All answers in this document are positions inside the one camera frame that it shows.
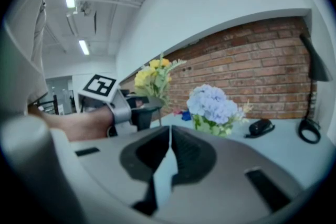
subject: black slot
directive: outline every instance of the black slot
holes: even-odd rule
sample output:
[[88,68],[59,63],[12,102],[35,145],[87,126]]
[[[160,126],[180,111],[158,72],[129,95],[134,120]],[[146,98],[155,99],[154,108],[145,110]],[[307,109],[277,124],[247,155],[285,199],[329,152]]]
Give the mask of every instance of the black slot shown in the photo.
[[275,212],[290,203],[290,199],[262,172],[262,170],[249,171],[245,173],[245,175],[262,196],[272,212]]
[[75,151],[76,155],[78,157],[81,157],[81,156],[85,156],[85,155],[89,155],[89,154],[92,154],[92,153],[95,153],[95,152],[99,152],[100,150],[97,149],[96,147],[90,147],[90,148],[87,148],[85,150],[79,150],[79,151]]

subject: yellow flower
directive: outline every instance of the yellow flower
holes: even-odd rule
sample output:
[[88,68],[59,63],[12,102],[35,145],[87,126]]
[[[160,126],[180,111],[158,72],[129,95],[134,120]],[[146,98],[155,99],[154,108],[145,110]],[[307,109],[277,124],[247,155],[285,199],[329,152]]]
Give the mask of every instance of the yellow flower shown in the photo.
[[163,66],[163,67],[166,67],[166,66],[168,66],[168,65],[170,65],[170,62],[169,62],[169,60],[168,59],[162,59],[162,62],[161,62],[161,65]]
[[152,60],[149,62],[149,66],[152,68],[158,68],[160,64],[160,60]]
[[152,74],[155,74],[155,68],[153,68],[153,67],[146,67],[146,68],[140,70],[135,76],[134,85],[136,87],[144,86],[145,85],[145,79],[148,76],[151,76]]

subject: ceiling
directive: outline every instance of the ceiling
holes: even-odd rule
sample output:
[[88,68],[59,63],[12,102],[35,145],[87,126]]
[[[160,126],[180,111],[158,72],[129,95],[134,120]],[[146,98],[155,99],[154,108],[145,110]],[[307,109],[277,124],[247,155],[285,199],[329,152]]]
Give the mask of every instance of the ceiling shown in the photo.
[[[44,54],[82,54],[78,45],[80,36],[75,36],[68,23],[66,0],[45,0],[47,25],[44,32]],[[118,52],[120,41],[138,8],[110,3],[91,3],[97,12],[97,31],[86,37],[91,55],[113,56]]]

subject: desk lamp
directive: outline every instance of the desk lamp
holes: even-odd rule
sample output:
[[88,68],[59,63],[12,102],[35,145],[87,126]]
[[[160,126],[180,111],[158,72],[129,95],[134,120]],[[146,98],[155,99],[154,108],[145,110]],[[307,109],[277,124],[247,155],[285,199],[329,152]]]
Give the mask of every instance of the desk lamp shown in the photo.
[[[314,49],[312,43],[310,40],[304,35],[300,35],[300,39],[306,49],[308,50],[309,56],[310,56],[310,66],[309,66],[309,73],[308,77],[310,78],[310,92],[308,96],[308,108],[307,113],[303,120],[301,121],[299,125],[299,136],[302,140],[306,141],[310,144],[317,144],[321,139],[321,134],[319,132],[320,125],[316,123],[315,121],[308,118],[309,112],[310,112],[310,106],[312,104],[312,92],[313,92],[313,81],[330,81],[331,76],[328,72],[328,69],[324,62],[322,61],[321,57],[318,55],[316,50]],[[316,135],[316,140],[310,140],[307,139],[302,131],[308,130],[313,132]]]

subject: red brick wall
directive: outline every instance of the red brick wall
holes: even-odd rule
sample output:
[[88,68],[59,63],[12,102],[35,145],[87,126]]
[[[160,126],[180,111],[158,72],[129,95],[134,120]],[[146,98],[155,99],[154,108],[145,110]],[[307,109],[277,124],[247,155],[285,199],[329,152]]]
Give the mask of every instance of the red brick wall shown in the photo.
[[165,56],[188,62],[172,74],[171,102],[162,114],[186,110],[189,92],[207,83],[239,105],[249,100],[254,109],[248,118],[303,117],[310,80],[300,33],[308,35],[302,18],[262,20],[225,29]]

